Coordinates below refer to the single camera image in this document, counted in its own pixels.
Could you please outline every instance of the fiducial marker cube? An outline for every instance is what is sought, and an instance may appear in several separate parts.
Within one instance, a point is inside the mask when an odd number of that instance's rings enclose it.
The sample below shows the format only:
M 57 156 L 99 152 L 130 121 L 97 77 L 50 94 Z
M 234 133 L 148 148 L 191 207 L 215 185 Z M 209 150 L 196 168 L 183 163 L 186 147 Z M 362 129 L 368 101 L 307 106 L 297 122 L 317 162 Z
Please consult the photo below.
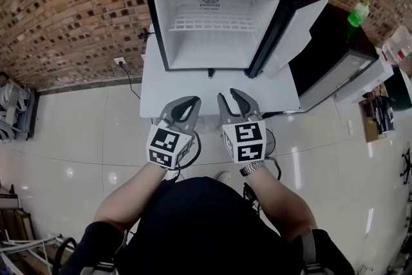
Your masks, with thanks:
M 266 123 L 245 122 L 222 125 L 226 149 L 235 163 L 247 163 L 265 158 Z
M 147 161 L 175 169 L 189 152 L 191 142 L 190 135 L 152 125 L 146 142 Z

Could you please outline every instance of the metal watch band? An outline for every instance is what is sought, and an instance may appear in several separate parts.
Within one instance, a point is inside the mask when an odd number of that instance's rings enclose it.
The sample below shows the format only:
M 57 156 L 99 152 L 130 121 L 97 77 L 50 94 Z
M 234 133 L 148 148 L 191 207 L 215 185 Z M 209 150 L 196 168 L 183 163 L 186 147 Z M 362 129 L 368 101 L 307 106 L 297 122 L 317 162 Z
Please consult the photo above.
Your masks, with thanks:
M 253 173 L 257 169 L 260 169 L 262 166 L 265 166 L 265 161 L 255 160 L 254 162 L 250 163 L 248 166 L 245 166 L 243 169 L 240 169 L 240 174 L 242 176 L 248 176 L 249 174 Z

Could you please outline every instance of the black mini fridge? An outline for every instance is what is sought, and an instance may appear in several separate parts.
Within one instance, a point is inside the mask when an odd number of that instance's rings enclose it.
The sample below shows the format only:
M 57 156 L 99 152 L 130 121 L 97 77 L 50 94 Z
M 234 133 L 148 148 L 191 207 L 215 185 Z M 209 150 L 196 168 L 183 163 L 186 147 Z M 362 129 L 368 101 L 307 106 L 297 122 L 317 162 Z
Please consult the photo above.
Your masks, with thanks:
M 164 68 L 272 76 L 309 43 L 328 0 L 147 0 Z

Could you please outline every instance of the wire shelf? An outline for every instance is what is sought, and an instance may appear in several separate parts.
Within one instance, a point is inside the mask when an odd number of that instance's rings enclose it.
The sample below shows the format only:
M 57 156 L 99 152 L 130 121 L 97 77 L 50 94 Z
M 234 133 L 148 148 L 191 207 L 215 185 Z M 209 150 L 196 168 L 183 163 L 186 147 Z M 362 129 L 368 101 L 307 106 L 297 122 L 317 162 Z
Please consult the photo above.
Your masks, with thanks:
M 222 8 L 180 8 L 170 13 L 169 31 L 221 30 L 255 32 L 256 25 L 245 8 L 222 10 Z

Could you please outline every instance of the plastic bottle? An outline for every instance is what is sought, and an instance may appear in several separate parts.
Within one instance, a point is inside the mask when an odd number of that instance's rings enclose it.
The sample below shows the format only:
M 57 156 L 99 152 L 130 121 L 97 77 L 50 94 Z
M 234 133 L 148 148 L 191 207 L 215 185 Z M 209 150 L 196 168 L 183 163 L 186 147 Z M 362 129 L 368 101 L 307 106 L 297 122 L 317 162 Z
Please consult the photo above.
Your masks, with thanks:
M 351 14 L 348 16 L 348 21 L 354 27 L 358 27 L 362 24 L 365 18 L 369 15 L 370 1 L 363 1 L 357 3 Z

